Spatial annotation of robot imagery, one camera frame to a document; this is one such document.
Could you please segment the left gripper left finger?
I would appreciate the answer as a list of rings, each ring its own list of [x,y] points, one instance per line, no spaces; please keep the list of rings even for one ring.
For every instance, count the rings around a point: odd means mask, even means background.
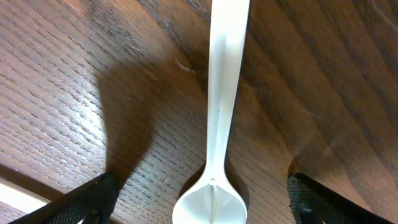
[[[108,223],[118,196],[115,175],[104,173],[11,224]]]

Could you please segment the white spoon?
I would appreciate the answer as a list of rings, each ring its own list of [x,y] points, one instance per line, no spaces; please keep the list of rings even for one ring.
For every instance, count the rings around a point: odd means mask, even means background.
[[[225,159],[243,58],[249,0],[215,0],[208,62],[206,162],[177,200],[173,223],[245,223],[248,210],[226,176]]]

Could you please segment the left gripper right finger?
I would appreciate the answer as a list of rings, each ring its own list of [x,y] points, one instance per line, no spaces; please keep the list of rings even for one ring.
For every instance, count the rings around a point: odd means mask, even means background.
[[[296,223],[392,224],[302,173],[289,174],[287,190]]]

